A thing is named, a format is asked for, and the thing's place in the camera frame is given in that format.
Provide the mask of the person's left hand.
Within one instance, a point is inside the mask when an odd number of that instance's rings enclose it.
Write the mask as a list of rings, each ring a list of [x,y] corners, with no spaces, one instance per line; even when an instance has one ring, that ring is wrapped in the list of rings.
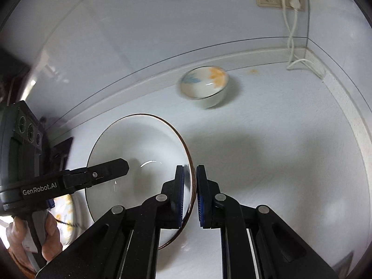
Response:
[[[62,252],[62,244],[60,242],[60,232],[57,228],[57,222],[54,216],[50,213],[45,222],[45,230],[47,237],[42,246],[42,255],[46,261],[50,262]],[[30,276],[36,274],[36,272],[22,245],[26,233],[27,230],[25,224],[19,217],[15,217],[14,221],[10,223],[6,229],[6,236],[10,244],[8,253],[19,266],[21,271],[23,271],[25,275]]]

